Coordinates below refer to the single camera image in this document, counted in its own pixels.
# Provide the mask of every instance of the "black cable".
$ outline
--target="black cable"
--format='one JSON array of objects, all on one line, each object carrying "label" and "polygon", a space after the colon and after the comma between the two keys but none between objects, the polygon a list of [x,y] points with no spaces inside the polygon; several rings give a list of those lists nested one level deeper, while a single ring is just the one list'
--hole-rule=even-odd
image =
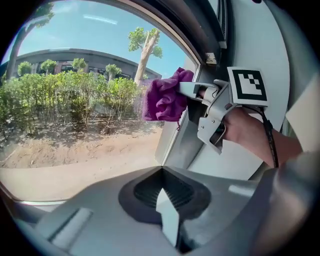
[{"label": "black cable", "polygon": [[276,150],[274,136],[272,134],[273,126],[272,126],[272,123],[270,122],[270,120],[267,119],[263,107],[259,107],[260,111],[254,109],[252,107],[249,107],[249,106],[243,106],[243,107],[246,109],[252,110],[254,112],[257,112],[259,115],[261,115],[262,121],[263,121],[264,131],[265,131],[265,134],[268,139],[269,146],[270,146],[270,151],[271,151],[271,155],[272,155],[272,159],[273,159],[273,166],[275,168],[278,168],[279,167],[279,160],[278,160],[278,154],[277,154],[277,150]]}]

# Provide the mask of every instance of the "window glass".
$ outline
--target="window glass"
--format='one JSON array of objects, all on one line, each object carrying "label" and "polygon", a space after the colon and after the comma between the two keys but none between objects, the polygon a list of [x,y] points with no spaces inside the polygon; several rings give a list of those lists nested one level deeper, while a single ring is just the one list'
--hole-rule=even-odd
[{"label": "window glass", "polygon": [[163,123],[142,120],[144,93],[184,66],[196,70],[172,39],[130,12],[93,1],[44,4],[1,62],[0,181],[21,200],[54,201],[159,165]]}]

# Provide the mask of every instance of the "green bush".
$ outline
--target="green bush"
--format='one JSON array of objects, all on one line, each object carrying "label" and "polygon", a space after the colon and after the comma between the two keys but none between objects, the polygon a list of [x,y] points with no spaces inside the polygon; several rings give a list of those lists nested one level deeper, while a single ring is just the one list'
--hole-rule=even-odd
[{"label": "green bush", "polygon": [[41,64],[41,69],[45,71],[46,74],[48,73],[53,73],[54,70],[55,70],[55,67],[57,65],[57,62],[56,61],[53,61],[51,59],[47,59],[46,61],[44,61],[42,64]]},{"label": "green bush", "polygon": [[74,117],[88,128],[92,116],[98,115],[106,117],[103,120],[109,125],[114,116],[121,120],[135,115],[137,93],[134,81],[122,77],[108,83],[93,72],[26,73],[5,81],[0,88],[0,129],[4,132],[14,126],[33,134],[36,126],[56,128]]},{"label": "green bush", "polygon": [[28,61],[21,62],[18,66],[18,75],[21,77],[31,73],[32,66]]}]

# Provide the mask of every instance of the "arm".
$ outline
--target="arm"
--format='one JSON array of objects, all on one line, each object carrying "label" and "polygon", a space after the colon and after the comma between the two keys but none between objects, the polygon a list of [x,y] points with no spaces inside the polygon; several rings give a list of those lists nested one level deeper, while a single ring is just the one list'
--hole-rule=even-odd
[{"label": "arm", "polygon": [[[226,115],[224,123],[226,125],[224,139],[240,144],[265,161],[270,167],[274,166],[264,126],[258,119],[237,107]],[[272,134],[279,166],[302,152],[297,139],[284,136],[276,130],[273,130]]]}]

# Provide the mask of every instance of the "building roof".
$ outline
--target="building roof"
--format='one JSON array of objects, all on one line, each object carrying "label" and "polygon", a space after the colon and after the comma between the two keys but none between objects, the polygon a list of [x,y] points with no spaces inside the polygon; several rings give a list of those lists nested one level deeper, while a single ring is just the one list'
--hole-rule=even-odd
[{"label": "building roof", "polygon": [[[68,53],[74,53],[74,54],[86,54],[89,56],[101,56],[101,57],[106,57],[106,58],[110,58],[110,59],[114,59],[120,62],[124,62],[124,63],[128,63],[131,64],[135,67],[138,67],[138,63],[128,60],[126,58],[122,58],[113,54],[109,54],[109,53],[105,53],[105,52],[101,52],[101,51],[96,51],[96,50],[87,50],[87,49],[79,49],[79,48],[56,48],[56,49],[46,49],[46,50],[38,50],[38,51],[33,51],[33,52],[29,52],[23,55],[19,55],[16,60],[18,61],[19,59],[24,59],[27,57],[31,57],[31,56],[35,56],[35,55],[41,55],[41,54],[52,54],[52,53],[63,53],[63,52],[68,52]],[[2,66],[2,68],[7,68],[7,64],[8,62],[5,62]],[[155,74],[156,76],[160,76],[161,74],[153,71],[152,69],[146,68],[146,71]]]}]

